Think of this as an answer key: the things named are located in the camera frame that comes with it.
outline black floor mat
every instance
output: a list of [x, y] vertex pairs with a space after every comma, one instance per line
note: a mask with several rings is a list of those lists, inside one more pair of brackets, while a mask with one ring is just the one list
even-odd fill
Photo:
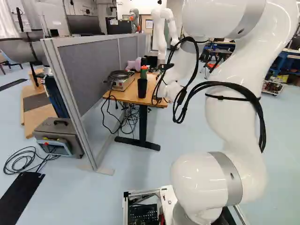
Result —
[[15, 225], [34, 195], [44, 174], [23, 172], [0, 199], [0, 225]]
[[5, 89], [10, 88], [10, 87], [13, 87], [17, 84], [23, 83], [25, 81], [27, 81], [27, 79], [19, 79], [19, 80], [13, 81], [11, 83], [5, 84], [5, 85], [0, 87], [0, 91], [5, 90]]

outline gray fabric panel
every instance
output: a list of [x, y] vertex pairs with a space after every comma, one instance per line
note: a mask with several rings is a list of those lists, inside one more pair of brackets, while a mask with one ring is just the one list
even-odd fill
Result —
[[146, 54], [146, 35], [138, 36], [138, 57], [144, 57]]
[[24, 112], [49, 104], [51, 104], [51, 102], [46, 93], [25, 97], [23, 99]]
[[67, 78], [83, 116], [109, 89], [103, 83], [119, 70], [118, 40], [105, 40], [59, 47]]
[[121, 69], [125, 69], [127, 61], [137, 58], [137, 36], [120, 38]]

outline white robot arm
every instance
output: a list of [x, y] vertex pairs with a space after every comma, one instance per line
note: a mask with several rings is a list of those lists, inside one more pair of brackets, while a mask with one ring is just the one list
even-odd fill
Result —
[[165, 41], [164, 27], [165, 19], [168, 23], [169, 34], [172, 38], [171, 45], [176, 45], [179, 41], [177, 35], [174, 15], [171, 9], [159, 6], [151, 11], [154, 24], [155, 38], [158, 40], [158, 62], [157, 64], [164, 64], [166, 57], [167, 43]]
[[[236, 41], [234, 53], [214, 70], [209, 82], [238, 84], [260, 98], [272, 62], [296, 30], [298, 7], [295, 0], [185, 0], [182, 21], [185, 31], [200, 42], [200, 52], [207, 37]], [[181, 44], [172, 60], [174, 67], [163, 77], [158, 97], [176, 98], [182, 87], [175, 81], [190, 75], [198, 60], [192, 54], [194, 49], [193, 43]], [[174, 225], [211, 224], [222, 207], [259, 198], [267, 184], [255, 135], [256, 111], [260, 109], [246, 100], [226, 99], [245, 99], [228, 87], [210, 87], [207, 94], [206, 119], [224, 140], [223, 149], [184, 155], [172, 165], [171, 180], [178, 199]]]

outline blue workbench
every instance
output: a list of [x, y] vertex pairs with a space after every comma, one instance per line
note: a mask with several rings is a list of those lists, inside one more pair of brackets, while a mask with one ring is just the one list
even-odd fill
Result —
[[294, 61], [300, 59], [300, 58], [299, 59], [288, 58], [289, 55], [300, 56], [300, 51], [293, 50], [293, 49], [287, 49], [287, 48], [283, 49], [283, 51], [278, 55], [280, 60], [279, 60], [277, 67], [270, 68], [270, 70], [273, 71], [273, 76], [277, 76], [281, 72], [282, 68], [287, 68], [287, 71], [284, 71], [286, 74], [300, 75], [300, 72], [297, 72], [297, 73], [289, 72]]

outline computer monitor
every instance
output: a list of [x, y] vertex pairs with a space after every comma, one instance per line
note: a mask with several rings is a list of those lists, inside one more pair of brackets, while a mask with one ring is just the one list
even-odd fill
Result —
[[111, 24], [110, 21], [111, 21], [110, 18], [106, 18], [107, 34], [131, 34], [132, 33], [131, 21], [118, 20], [118, 25]]
[[98, 16], [67, 15], [71, 34], [102, 35]]

